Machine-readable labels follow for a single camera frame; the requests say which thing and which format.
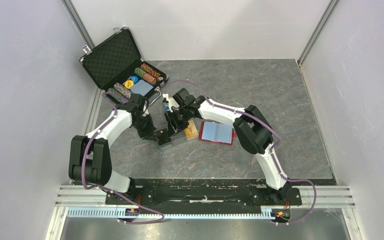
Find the clear plastic card box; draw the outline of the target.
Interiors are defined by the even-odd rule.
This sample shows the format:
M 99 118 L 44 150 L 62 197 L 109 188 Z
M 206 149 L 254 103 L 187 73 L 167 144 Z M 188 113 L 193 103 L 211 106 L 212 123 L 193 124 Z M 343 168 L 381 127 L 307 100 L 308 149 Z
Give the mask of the clear plastic card box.
M 163 127 L 163 126 L 160 126 L 157 128 L 156 131 L 158 130 L 162 130 L 162 129 L 167 129 L 167 126 Z M 158 149 L 161 150 L 161 151 L 165 151 L 165 150 L 168 150 L 170 148 L 175 148 L 175 147 L 178 147 L 178 146 L 181 146 L 181 145 L 184 145 L 186 143 L 193 143 L 193 142 L 197 142 L 198 141 L 198 138 L 197 137 L 196 139 L 193 139 L 193 140 L 187 140 L 186 137 L 185 137 L 185 134 L 184 134 L 184 131 L 181 131 L 179 133 L 177 133 L 176 135 L 172 136 L 171 137 L 171 143 L 168 144 L 167 146 L 164 146 L 164 147 L 159 147 L 158 146 L 158 143 L 157 143 L 157 146 L 158 146 Z

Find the red leather card holder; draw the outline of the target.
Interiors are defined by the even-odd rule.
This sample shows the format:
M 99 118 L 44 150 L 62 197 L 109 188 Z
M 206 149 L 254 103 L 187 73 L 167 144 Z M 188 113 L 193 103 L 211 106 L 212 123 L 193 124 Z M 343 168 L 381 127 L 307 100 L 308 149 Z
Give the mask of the red leather card holder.
M 232 145 L 236 136 L 236 132 L 231 125 L 213 121 L 203 121 L 198 139 L 204 142 Z

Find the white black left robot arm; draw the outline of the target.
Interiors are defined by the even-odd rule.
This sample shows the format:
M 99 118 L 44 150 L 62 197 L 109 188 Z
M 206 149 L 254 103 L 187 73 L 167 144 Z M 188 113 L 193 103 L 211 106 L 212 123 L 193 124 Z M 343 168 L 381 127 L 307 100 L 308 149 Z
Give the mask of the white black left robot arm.
M 86 135 L 76 135 L 70 143 L 68 177 L 85 189 L 102 187 L 118 192 L 125 204 L 133 203 L 137 190 L 131 177 L 112 168 L 110 148 L 127 129 L 133 127 L 143 140 L 156 141 L 156 128 L 148 112 L 146 97 L 133 93 L 127 103 L 113 106 L 109 117 Z

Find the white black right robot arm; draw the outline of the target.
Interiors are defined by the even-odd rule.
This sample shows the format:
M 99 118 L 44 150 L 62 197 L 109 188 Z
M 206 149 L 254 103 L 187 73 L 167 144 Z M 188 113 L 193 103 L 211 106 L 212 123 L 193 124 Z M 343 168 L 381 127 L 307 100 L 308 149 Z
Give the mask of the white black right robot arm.
M 289 198 L 289 191 L 285 187 L 287 175 L 274 150 L 273 137 L 278 134 L 256 106 L 228 106 L 203 95 L 194 97 L 185 88 L 173 96 L 164 93 L 162 97 L 167 105 L 164 115 L 169 135 L 185 130 L 193 118 L 229 125 L 234 129 L 242 148 L 258 160 L 266 185 L 270 188 L 269 199 L 275 204 L 282 204 Z

